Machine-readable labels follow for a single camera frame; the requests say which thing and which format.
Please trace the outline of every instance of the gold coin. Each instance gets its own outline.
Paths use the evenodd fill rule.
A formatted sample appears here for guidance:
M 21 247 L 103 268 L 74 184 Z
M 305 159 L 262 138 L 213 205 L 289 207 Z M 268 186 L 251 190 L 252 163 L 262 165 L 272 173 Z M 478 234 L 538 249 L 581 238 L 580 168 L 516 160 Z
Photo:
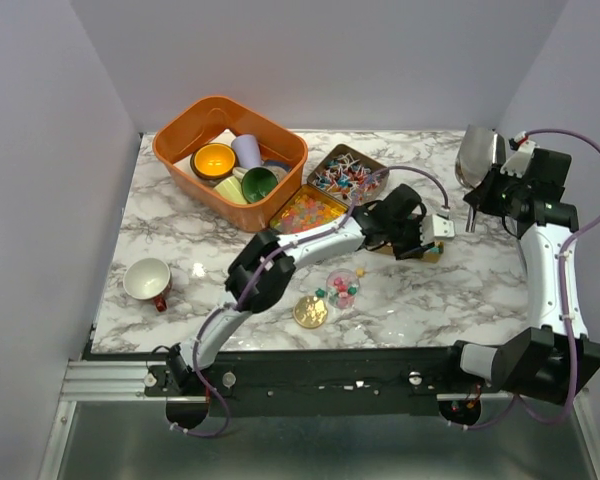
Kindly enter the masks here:
M 293 307 L 293 318 L 304 328 L 317 328 L 327 319 L 327 305 L 313 295 L 302 297 Z

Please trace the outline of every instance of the small plastic container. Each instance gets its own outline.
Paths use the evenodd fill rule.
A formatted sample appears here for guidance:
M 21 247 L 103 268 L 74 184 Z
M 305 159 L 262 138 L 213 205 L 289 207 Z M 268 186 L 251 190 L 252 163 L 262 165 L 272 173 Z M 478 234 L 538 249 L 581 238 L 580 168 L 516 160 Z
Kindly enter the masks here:
M 174 166 L 225 129 L 236 136 L 255 135 L 263 159 L 273 159 L 290 168 L 289 174 L 259 202 L 249 205 L 232 203 L 200 179 Z M 160 130 L 153 140 L 153 151 L 186 194 L 247 232 L 267 228 L 271 217 L 300 188 L 308 154 L 307 144 L 299 136 L 247 107 L 219 96 L 197 101 Z
M 336 308 L 353 307 L 360 295 L 360 279 L 355 272 L 345 268 L 334 270 L 327 278 L 327 301 Z

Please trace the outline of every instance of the green cup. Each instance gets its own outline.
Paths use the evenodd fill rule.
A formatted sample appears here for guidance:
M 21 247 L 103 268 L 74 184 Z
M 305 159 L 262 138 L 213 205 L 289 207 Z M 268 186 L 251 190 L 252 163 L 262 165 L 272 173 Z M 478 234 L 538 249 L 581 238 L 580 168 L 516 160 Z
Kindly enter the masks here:
M 269 195 L 278 185 L 274 173 L 264 167 L 247 170 L 242 178 L 242 195 L 249 203 L 256 203 Z

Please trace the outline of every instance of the screw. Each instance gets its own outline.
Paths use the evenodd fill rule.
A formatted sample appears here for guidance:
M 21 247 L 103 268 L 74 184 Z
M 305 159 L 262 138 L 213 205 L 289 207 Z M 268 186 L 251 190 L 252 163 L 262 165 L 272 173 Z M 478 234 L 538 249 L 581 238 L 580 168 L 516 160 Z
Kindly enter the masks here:
M 409 383 L 413 386 L 418 386 L 422 384 L 422 377 L 420 376 L 420 372 L 411 372 L 409 374 Z
M 144 376 L 142 383 L 144 383 L 145 387 L 151 388 L 155 387 L 156 383 L 158 383 L 158 379 L 152 373 L 147 373 Z
M 227 388 L 231 388 L 236 384 L 236 376 L 233 372 L 227 372 L 222 376 L 222 384 L 227 387 Z

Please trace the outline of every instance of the white wall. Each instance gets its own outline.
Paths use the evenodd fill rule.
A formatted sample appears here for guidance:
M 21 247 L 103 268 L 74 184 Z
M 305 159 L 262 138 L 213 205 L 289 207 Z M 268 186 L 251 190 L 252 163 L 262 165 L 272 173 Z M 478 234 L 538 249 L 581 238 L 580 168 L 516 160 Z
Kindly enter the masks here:
M 37 476 L 137 146 L 69 3 L 0 1 L 1 480 Z
M 559 127 L 589 134 L 600 143 L 600 0 L 570 0 L 499 130 Z M 573 155 L 566 201 L 581 224 L 600 212 L 600 158 L 577 141 L 538 137 L 542 145 Z M 600 341 L 600 226 L 582 238 L 576 261 L 580 304 L 592 339 Z M 590 383 L 600 430 L 600 372 Z
M 72 0 L 141 131 L 226 94 L 289 127 L 495 126 L 565 0 Z

